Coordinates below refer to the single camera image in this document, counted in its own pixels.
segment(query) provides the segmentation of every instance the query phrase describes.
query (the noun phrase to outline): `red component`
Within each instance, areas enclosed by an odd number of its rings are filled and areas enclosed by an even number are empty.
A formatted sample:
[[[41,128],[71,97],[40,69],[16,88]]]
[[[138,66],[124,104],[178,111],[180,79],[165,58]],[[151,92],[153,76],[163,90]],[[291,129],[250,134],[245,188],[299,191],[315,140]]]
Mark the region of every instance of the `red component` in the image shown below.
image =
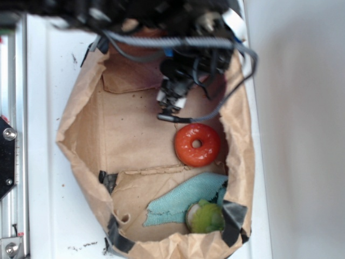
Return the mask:
[[[4,121],[6,121],[8,124],[10,123],[10,121],[8,120],[8,118],[6,118],[5,115],[1,115],[1,118],[2,118]]]
[[[195,140],[200,147],[193,147]],[[175,151],[178,158],[188,166],[202,167],[216,159],[220,150],[218,133],[210,126],[194,123],[181,128],[175,136]]]

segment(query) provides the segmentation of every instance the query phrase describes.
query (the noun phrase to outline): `white wall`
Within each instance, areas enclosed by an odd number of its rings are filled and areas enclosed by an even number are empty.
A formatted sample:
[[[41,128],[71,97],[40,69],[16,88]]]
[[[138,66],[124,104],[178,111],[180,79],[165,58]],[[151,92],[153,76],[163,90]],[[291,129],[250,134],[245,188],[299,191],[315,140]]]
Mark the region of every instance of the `white wall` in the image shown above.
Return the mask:
[[[345,258],[345,1],[246,9],[273,258]]]

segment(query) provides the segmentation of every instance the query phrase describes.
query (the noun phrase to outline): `wire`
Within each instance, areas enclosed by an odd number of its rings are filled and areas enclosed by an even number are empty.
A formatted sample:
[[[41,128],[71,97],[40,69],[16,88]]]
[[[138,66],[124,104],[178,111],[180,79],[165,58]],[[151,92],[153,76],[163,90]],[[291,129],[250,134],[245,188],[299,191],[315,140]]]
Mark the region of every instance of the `wire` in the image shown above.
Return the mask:
[[[177,116],[158,114],[157,117],[160,120],[171,121],[176,123],[191,123],[201,122],[204,120],[210,120],[214,118],[220,108],[227,102],[227,100],[240,88],[240,86],[252,77],[257,68],[258,55],[248,47],[244,46],[239,42],[231,42],[225,38],[214,38],[214,37],[171,37],[171,38],[142,38],[133,36],[122,36],[114,32],[103,31],[111,42],[113,39],[126,43],[128,45],[141,46],[141,47],[202,47],[210,49],[237,49],[240,53],[247,53],[252,59],[252,71],[244,77],[231,91],[228,93],[217,105],[217,107],[209,114],[193,119],[193,118],[180,118]]]
[[[103,31],[104,35],[109,39],[110,43],[114,46],[114,48],[118,51],[119,54],[124,56],[125,58],[128,58],[129,60],[138,62],[138,63],[147,63],[152,62],[154,60],[157,60],[161,57],[164,57],[164,51],[159,50],[151,55],[147,56],[132,56],[130,54],[125,53],[118,45],[117,43],[110,37],[109,33],[107,31]]]
[[[103,30],[108,37],[122,43],[140,47],[202,47],[208,49],[233,49],[234,43],[226,38],[217,37],[165,37],[147,38],[124,36],[115,32]]]
[[[195,122],[201,122],[201,121],[205,121],[205,120],[210,120],[212,118],[214,118],[215,116],[217,116],[217,114],[219,113],[220,108],[222,108],[222,106],[227,102],[227,100],[240,88],[240,86],[242,86],[242,84],[244,82],[246,82],[250,77],[252,77],[255,72],[256,72],[256,68],[257,68],[257,62],[258,62],[258,55],[251,49],[249,49],[248,47],[244,46],[243,44],[240,43],[234,43],[235,48],[238,51],[247,53],[253,63],[252,63],[252,70],[251,72],[244,77],[231,91],[230,93],[228,93],[217,105],[217,107],[209,114],[199,117],[199,118],[180,118],[177,116],[172,116],[172,115],[165,115],[165,114],[158,114],[157,117],[160,120],[165,120],[165,121],[170,121],[170,122],[175,122],[175,123],[195,123]]]
[[[194,64],[193,64],[193,70],[192,70],[192,75],[193,75],[193,80],[194,83],[197,84],[198,86],[200,86],[204,92],[206,97],[211,100],[211,97],[209,96],[209,93],[207,91],[207,87],[210,86],[210,84],[212,84],[212,82],[214,81],[215,77],[216,77],[216,69],[217,69],[217,60],[218,60],[218,50],[214,49],[212,50],[212,59],[211,59],[211,66],[210,66],[210,76],[208,77],[208,79],[206,80],[206,83],[201,83],[199,81],[198,78],[198,67],[199,67],[199,63],[200,63],[200,57],[197,57],[194,60]]]

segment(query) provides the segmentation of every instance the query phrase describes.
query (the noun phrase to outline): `gray cable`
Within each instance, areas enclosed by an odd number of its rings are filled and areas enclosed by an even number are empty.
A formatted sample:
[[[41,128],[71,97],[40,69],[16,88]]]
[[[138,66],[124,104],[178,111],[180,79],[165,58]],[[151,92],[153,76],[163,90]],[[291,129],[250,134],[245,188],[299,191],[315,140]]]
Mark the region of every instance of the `gray cable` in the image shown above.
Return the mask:
[[[175,116],[160,115],[160,119],[167,121],[180,120],[181,123],[191,123],[191,122],[201,122],[205,120],[210,120],[214,118],[218,113],[220,108],[227,102],[227,100],[239,89],[239,87],[247,81],[256,71],[258,55],[248,47],[241,43],[231,42],[225,38],[213,38],[213,37],[172,37],[172,38],[143,38],[143,37],[133,37],[133,36],[123,36],[111,31],[104,31],[104,34],[112,42],[117,40],[118,42],[123,42],[128,45],[140,46],[140,47],[162,47],[162,48],[173,48],[173,47],[202,47],[202,48],[214,48],[214,49],[237,49],[240,53],[247,53],[253,60],[252,71],[244,77],[232,90],[228,93],[217,105],[217,107],[208,115],[199,118],[179,118]]]
[[[251,78],[255,71],[256,71],[256,67],[257,67],[257,62],[258,62],[258,55],[251,49],[249,49],[248,47],[239,44],[239,43],[235,43],[235,48],[239,51],[239,52],[243,52],[243,53],[247,53],[253,60],[252,63],[252,71],[246,76],[244,77],[231,91],[230,93],[228,93],[217,105],[217,107],[209,114],[199,117],[199,118],[190,118],[190,122],[191,123],[196,123],[196,122],[201,122],[201,121],[205,121],[205,120],[210,120],[213,119],[215,116],[217,116],[217,114],[219,113],[220,108],[222,108],[222,106],[227,102],[227,100],[240,88],[240,86],[246,82],[249,78]]]
[[[159,50],[151,55],[148,56],[132,56],[130,54],[125,53],[118,45],[117,43],[111,38],[111,36],[109,35],[109,33],[107,31],[103,32],[104,35],[109,39],[110,43],[114,46],[114,48],[118,51],[119,54],[121,54],[122,56],[124,56],[125,58],[128,58],[129,60],[138,62],[138,63],[147,63],[147,62],[151,62],[154,60],[157,60],[158,58],[163,57],[164,51]]]
[[[146,38],[124,36],[111,31],[103,31],[107,37],[118,42],[139,47],[202,47],[210,49],[233,49],[234,43],[225,38],[214,37],[167,37],[167,38]]]

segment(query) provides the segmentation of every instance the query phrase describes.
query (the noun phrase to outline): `white surface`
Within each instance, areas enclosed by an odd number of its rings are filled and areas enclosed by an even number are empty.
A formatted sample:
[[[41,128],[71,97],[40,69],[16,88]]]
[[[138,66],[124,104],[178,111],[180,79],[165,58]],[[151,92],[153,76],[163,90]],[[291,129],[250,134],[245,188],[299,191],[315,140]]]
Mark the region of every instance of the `white surface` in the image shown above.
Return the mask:
[[[28,38],[31,256],[33,259],[104,258],[105,233],[89,209],[70,164],[54,141],[80,63],[95,36],[79,31],[58,31],[46,20],[29,17]],[[270,259],[256,105],[253,86],[249,84],[247,88],[257,152],[253,235],[231,258]],[[92,242],[97,244],[84,247]]]
[[[246,2],[273,258],[344,258],[345,2]]]

